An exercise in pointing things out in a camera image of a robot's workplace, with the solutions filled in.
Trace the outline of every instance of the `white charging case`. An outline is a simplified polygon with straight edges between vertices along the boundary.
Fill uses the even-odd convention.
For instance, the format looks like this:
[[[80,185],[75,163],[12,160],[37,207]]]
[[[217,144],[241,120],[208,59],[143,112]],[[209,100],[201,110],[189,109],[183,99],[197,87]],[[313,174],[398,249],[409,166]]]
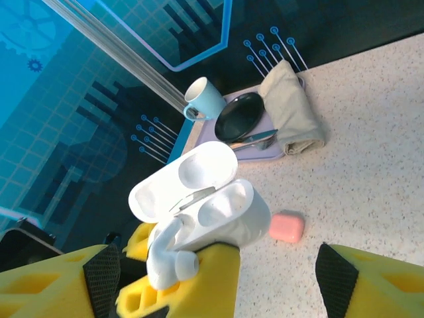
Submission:
[[[129,194],[131,211],[157,223],[148,245],[173,217],[184,225],[170,250],[196,251],[214,242],[242,248],[258,240],[269,229],[271,212],[249,181],[233,180],[237,168],[233,150],[211,141],[137,184]]]

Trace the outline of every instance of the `black round dish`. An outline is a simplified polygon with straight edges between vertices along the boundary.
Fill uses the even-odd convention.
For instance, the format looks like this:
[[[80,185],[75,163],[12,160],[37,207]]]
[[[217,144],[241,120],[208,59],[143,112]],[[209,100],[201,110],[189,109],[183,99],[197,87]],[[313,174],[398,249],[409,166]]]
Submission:
[[[233,99],[215,123],[215,136],[223,142],[234,142],[248,134],[264,113],[264,101],[257,93],[245,93]]]

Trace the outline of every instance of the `light blue mug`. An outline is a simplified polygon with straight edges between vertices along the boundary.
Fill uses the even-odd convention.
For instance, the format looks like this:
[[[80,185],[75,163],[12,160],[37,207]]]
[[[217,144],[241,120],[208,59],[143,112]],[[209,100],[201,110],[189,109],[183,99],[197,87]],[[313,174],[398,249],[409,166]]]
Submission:
[[[184,108],[184,116],[191,121],[207,121],[218,118],[221,111],[227,106],[224,97],[218,92],[218,89],[207,80],[207,78],[198,78],[190,85],[184,95],[188,105]],[[205,116],[201,118],[191,117],[189,109],[196,109]]]

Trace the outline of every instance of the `folded napkin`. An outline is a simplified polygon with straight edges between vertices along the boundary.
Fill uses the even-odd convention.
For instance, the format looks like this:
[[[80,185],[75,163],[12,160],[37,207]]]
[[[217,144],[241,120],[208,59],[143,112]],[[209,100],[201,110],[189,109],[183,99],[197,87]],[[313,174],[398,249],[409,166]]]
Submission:
[[[273,68],[258,93],[274,128],[278,129],[277,140],[285,154],[324,146],[324,132],[289,62],[281,61]]]

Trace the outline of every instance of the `airpod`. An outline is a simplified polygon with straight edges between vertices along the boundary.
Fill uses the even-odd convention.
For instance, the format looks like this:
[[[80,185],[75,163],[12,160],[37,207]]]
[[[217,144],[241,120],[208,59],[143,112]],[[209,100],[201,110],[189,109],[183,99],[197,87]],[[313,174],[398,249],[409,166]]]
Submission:
[[[199,259],[194,252],[167,249],[182,227],[182,221],[174,217],[150,245],[147,275],[150,285],[156,290],[165,290],[177,282],[188,280],[199,271]]]

